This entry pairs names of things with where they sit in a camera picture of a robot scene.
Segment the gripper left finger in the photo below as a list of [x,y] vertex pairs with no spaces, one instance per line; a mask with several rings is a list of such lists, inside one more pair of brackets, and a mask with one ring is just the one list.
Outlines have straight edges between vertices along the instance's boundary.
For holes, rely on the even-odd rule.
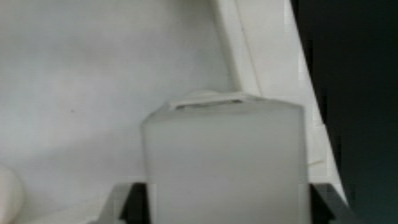
[[120,184],[111,192],[97,224],[150,224],[148,186]]

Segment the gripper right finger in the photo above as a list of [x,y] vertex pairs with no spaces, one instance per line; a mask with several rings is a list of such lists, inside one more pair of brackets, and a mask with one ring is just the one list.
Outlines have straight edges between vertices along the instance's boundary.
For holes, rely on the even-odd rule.
[[314,224],[360,224],[360,218],[330,183],[312,185]]

